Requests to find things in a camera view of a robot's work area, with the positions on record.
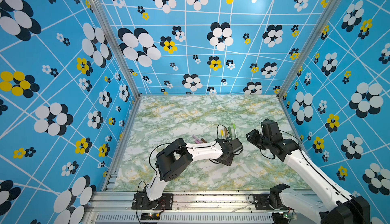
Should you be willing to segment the white pen yellow tip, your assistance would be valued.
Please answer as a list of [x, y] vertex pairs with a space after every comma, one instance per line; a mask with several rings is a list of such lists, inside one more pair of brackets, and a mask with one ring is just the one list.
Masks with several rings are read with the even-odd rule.
[[225, 136], [226, 136], [226, 139], [229, 138], [229, 132], [228, 132], [228, 129], [227, 128], [224, 128], [224, 131], [225, 131]]

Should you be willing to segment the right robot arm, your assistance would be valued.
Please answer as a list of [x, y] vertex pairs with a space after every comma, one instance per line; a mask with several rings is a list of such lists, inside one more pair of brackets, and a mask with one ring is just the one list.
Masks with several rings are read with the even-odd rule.
[[265, 119], [261, 129], [247, 133], [247, 141], [261, 151], [269, 150], [297, 172], [320, 198], [316, 202], [287, 184], [279, 184], [270, 189], [269, 205], [273, 209], [291, 208], [317, 224], [370, 223], [369, 202], [362, 196], [354, 197], [328, 177], [295, 141], [283, 139], [277, 122]]

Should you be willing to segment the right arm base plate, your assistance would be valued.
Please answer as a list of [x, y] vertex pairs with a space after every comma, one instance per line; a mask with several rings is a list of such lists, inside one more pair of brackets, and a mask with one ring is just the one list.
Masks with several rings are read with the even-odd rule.
[[248, 200], [256, 210], [290, 211], [274, 194], [250, 194]]

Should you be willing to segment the dark green fountain pen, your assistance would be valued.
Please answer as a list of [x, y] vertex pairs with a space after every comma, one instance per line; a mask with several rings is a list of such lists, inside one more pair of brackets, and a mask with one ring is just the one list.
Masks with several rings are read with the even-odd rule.
[[229, 134], [229, 140], [233, 140], [233, 134], [232, 134], [231, 127], [228, 127], [228, 128], [227, 128], [227, 132], [228, 132], [228, 134]]

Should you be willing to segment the pink fountain pen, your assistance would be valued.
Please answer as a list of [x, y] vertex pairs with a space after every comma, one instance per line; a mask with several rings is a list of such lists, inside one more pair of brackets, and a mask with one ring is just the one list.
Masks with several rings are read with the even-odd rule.
[[195, 135], [192, 135], [192, 138], [195, 140], [195, 142], [197, 143], [197, 144], [201, 144], [201, 143], [203, 143], [197, 136], [195, 136]]

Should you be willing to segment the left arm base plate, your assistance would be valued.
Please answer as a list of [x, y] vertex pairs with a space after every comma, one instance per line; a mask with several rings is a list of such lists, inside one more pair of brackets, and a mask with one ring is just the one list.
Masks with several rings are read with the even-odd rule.
[[173, 206], [173, 194], [163, 193], [162, 197], [150, 201], [147, 194], [144, 192], [138, 192], [134, 194], [132, 209], [133, 210], [172, 210]]

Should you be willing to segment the white pen green tip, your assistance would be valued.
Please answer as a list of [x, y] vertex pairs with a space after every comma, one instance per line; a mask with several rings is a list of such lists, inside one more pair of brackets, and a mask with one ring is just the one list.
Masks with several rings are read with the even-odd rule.
[[234, 132], [235, 138], [237, 138], [237, 131], [236, 131], [236, 125], [235, 124], [233, 124], [233, 132]]

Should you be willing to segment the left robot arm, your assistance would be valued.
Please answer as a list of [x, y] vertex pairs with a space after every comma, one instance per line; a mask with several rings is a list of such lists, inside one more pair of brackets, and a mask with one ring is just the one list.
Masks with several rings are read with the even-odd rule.
[[231, 166], [234, 156], [241, 154], [243, 145], [239, 139], [216, 139], [209, 143], [190, 144], [182, 138], [175, 140], [156, 155], [154, 176], [143, 191], [138, 191], [132, 209], [153, 209], [159, 204], [171, 209], [172, 194], [164, 194], [170, 181], [179, 177], [193, 162], [211, 160]]

